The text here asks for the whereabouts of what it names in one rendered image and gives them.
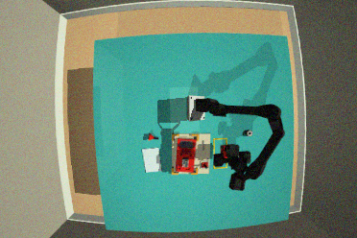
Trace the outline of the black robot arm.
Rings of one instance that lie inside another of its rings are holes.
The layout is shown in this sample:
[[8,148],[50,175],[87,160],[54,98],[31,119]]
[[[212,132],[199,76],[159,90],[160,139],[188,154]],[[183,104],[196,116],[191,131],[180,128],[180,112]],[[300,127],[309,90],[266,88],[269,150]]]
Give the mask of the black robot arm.
[[[196,99],[196,111],[209,111],[213,116],[221,117],[226,117],[227,114],[250,114],[268,119],[271,129],[273,130],[273,135],[267,141],[265,148],[261,151],[258,158],[255,159],[249,167],[245,157],[234,158],[231,163],[234,173],[231,175],[228,187],[231,188],[231,190],[245,190],[246,180],[258,179],[263,174],[270,156],[274,152],[281,138],[285,135],[280,117],[281,109],[272,104],[259,107],[227,106],[220,104],[215,99],[206,98]],[[239,145],[227,144],[225,146],[225,153],[228,158],[239,156]]]

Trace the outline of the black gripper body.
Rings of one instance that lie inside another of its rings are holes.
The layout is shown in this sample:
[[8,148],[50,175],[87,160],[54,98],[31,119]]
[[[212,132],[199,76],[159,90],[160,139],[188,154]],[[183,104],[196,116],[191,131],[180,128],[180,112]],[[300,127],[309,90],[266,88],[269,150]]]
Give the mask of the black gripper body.
[[251,163],[251,157],[250,157],[250,151],[247,151],[247,152],[243,152],[242,154],[240,154],[239,156],[235,156],[235,157],[232,157],[232,158],[224,158],[222,156],[222,154],[214,154],[214,157],[213,157],[213,165],[215,167],[217,166],[222,166],[224,163],[228,163],[228,166],[230,167],[231,170],[234,170],[232,167],[231,167],[231,163],[233,161],[234,158],[237,158],[237,157],[245,157],[247,159],[247,164],[250,164]]

